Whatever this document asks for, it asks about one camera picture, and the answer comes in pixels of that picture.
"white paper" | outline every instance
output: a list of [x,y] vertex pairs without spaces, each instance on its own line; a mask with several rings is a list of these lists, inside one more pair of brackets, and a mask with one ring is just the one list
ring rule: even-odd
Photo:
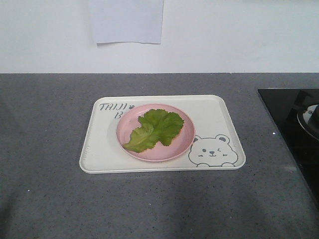
[[160,43],[163,0],[89,0],[96,43]]

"stove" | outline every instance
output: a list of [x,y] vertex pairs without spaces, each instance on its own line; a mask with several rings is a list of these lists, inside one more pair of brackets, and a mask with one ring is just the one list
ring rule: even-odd
[[319,208],[319,89],[259,89]]

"cartoon bear face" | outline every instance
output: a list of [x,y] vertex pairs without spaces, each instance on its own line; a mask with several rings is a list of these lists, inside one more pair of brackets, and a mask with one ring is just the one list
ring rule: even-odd
[[188,154],[197,167],[234,167],[238,155],[229,145],[230,139],[219,134],[215,138],[201,138],[196,135]]

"white tray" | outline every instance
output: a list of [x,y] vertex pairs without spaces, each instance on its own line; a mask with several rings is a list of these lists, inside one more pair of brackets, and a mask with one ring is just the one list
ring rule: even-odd
[[[116,127],[120,117],[133,107],[152,103],[177,107],[194,122],[195,142],[179,158],[165,162],[142,161],[125,153],[117,141]],[[218,96],[105,97],[93,106],[80,167],[86,173],[230,170],[242,167],[245,161],[225,102]]]

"lettuce leaf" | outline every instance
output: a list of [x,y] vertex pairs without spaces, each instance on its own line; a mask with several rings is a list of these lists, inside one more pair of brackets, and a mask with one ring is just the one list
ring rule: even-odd
[[137,153],[154,148],[160,141],[164,146],[169,146],[172,140],[183,128],[184,120],[174,112],[165,110],[149,110],[144,116],[139,116],[141,127],[131,133],[131,139],[123,147]]

